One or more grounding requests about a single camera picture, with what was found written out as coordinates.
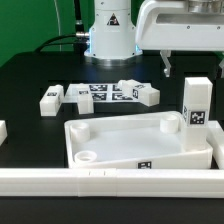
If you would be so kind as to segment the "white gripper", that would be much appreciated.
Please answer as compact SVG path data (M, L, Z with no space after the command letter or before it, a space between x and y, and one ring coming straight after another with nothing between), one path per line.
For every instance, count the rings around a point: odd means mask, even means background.
M166 77L170 50L223 51L219 67L224 78L224 0L145 0L135 41L142 50L161 50Z

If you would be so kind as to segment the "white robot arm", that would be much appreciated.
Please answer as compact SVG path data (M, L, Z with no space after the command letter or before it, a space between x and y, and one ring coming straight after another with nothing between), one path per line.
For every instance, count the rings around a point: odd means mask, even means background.
M158 50L170 74L173 51L224 52L224 0L144 0L131 21L131 0L94 0L86 58L110 66Z

